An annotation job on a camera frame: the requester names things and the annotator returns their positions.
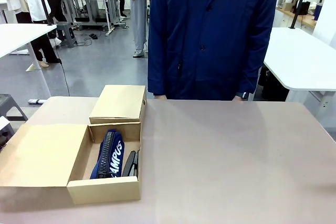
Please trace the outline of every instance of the box lid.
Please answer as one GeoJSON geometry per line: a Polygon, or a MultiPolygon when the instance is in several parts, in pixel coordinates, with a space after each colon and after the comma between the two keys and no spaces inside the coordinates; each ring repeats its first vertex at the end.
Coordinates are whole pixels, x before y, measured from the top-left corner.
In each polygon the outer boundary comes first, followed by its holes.
{"type": "Polygon", "coordinates": [[[24,124],[0,153],[0,186],[67,186],[87,127],[24,124]]]}
{"type": "Polygon", "coordinates": [[[90,118],[137,119],[135,121],[139,121],[145,103],[146,86],[106,85],[90,118]]]}

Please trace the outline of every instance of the cardboard box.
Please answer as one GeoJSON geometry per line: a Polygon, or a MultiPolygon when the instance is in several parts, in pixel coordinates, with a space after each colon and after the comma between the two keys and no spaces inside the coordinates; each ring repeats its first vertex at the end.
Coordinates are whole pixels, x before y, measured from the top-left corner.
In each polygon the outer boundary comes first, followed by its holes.
{"type": "Polygon", "coordinates": [[[146,86],[106,85],[90,123],[142,122],[146,103],[146,86]]]}
{"type": "Polygon", "coordinates": [[[140,122],[24,124],[0,153],[0,187],[66,187],[74,204],[139,200],[141,160],[140,122]],[[89,179],[109,129],[123,136],[122,170],[130,152],[140,150],[139,178],[89,179]]]}

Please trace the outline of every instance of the small box on counter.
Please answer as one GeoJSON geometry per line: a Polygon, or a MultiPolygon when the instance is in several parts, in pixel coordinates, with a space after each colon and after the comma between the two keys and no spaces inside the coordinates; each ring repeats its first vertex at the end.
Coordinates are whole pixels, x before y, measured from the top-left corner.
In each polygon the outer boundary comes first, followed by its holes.
{"type": "Polygon", "coordinates": [[[24,124],[0,155],[0,187],[66,187],[74,204],[94,204],[141,198],[141,123],[95,125],[24,124]],[[136,172],[126,177],[90,179],[108,132],[121,133],[123,161],[110,155],[113,169],[124,170],[128,157],[136,172]]]}
{"type": "Polygon", "coordinates": [[[90,123],[142,122],[146,103],[146,86],[106,85],[91,112],[90,123]]]}

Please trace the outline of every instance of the person in blue jacket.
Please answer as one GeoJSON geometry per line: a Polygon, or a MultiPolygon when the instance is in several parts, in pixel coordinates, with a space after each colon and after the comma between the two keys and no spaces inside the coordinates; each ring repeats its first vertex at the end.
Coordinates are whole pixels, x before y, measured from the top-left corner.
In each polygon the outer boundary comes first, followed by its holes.
{"type": "Polygon", "coordinates": [[[151,0],[148,90],[161,99],[253,93],[276,0],[151,0]]]}

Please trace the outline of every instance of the paper on desk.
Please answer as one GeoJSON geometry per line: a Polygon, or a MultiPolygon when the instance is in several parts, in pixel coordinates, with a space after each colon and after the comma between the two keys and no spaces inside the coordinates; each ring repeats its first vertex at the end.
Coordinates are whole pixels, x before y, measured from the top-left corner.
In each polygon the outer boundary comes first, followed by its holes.
{"type": "Polygon", "coordinates": [[[9,120],[7,120],[5,117],[0,117],[0,130],[2,130],[4,127],[6,127],[9,124],[9,120]]]}

